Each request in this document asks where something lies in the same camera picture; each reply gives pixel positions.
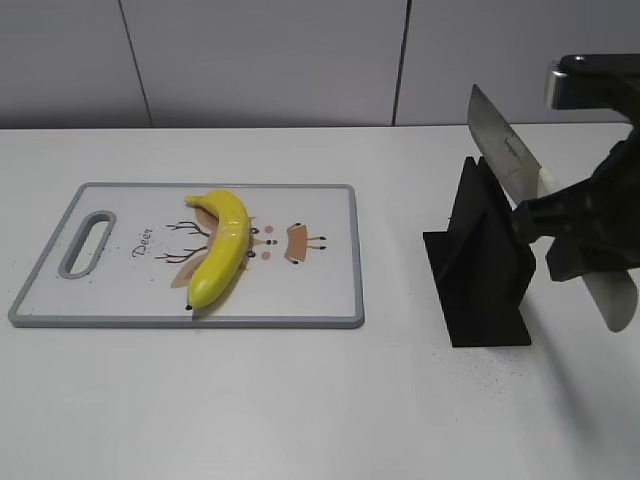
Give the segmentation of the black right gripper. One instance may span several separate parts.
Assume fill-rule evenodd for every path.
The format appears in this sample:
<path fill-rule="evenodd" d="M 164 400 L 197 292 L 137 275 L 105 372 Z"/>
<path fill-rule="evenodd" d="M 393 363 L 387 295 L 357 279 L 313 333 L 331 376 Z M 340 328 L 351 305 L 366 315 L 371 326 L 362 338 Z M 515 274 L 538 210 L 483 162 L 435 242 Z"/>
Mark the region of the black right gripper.
<path fill-rule="evenodd" d="M 632 130 L 611 148 L 593 175 L 547 196 L 524 200 L 512 213 L 516 239 L 567 238 L 604 247 L 639 266 L 639 88 L 618 73 L 606 75 L 607 104 Z"/>

